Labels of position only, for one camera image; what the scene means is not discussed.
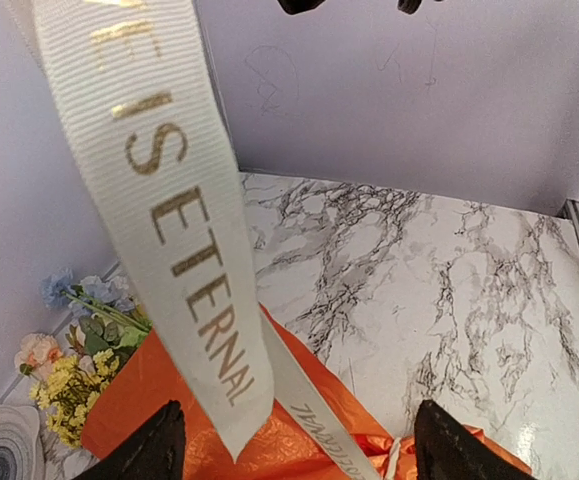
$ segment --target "white ribbon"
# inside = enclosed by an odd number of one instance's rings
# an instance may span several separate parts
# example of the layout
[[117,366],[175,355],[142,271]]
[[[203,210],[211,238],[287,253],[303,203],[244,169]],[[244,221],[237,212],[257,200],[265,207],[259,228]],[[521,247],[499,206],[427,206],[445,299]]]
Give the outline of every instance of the white ribbon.
[[352,479],[379,476],[261,322],[241,187],[192,0],[34,0],[82,177],[172,360],[234,459],[275,396]]

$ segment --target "white marble tabletop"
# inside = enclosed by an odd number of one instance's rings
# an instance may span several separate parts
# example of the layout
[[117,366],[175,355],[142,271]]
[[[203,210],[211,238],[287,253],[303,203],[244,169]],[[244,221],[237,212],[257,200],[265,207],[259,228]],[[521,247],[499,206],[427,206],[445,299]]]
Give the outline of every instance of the white marble tabletop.
[[[366,185],[258,174],[243,185],[260,300],[389,432],[410,434],[434,398],[538,479],[579,480],[567,220]],[[47,480],[93,462],[43,440]]]

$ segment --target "pink flower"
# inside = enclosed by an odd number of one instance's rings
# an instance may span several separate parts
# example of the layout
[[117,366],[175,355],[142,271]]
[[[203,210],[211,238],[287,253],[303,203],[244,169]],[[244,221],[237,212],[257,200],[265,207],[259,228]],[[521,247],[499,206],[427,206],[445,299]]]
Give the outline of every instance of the pink flower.
[[54,337],[31,333],[20,342],[20,351],[14,357],[14,365],[20,372],[24,370],[26,374],[36,373],[46,380],[53,372],[53,363],[60,357],[62,351]]

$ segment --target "orange bag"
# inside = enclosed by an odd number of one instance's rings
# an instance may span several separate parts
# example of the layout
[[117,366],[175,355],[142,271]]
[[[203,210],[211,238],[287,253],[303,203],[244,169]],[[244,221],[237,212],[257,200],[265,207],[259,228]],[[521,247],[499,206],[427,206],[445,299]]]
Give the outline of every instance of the orange bag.
[[[393,445],[391,436],[335,375],[297,338],[275,323],[266,310],[265,313],[333,412],[384,475]],[[83,446],[98,458],[106,457],[169,400],[180,401],[185,414],[185,480],[346,478],[277,402],[268,422],[248,443],[234,465],[155,332],[149,334],[89,413],[82,432]],[[412,466],[415,469],[412,446],[413,439],[410,444],[406,441],[401,444],[399,465],[402,462],[402,467],[398,469],[397,480],[416,478],[415,471],[414,476],[410,476]],[[506,454],[505,459],[511,459],[520,468],[527,468],[520,460],[498,448]]]

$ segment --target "flower bouquet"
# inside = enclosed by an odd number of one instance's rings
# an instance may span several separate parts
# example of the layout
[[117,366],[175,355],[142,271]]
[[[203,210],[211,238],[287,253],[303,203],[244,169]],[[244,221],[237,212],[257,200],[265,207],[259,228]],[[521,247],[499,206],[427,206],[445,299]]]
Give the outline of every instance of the flower bouquet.
[[44,279],[42,298],[49,308],[68,308],[75,323],[65,355],[50,335],[30,334],[16,354],[16,368],[37,383],[29,396],[46,412],[47,427],[73,448],[89,412],[151,331],[151,321],[129,291],[125,277],[109,281],[89,276],[73,282],[63,269]]

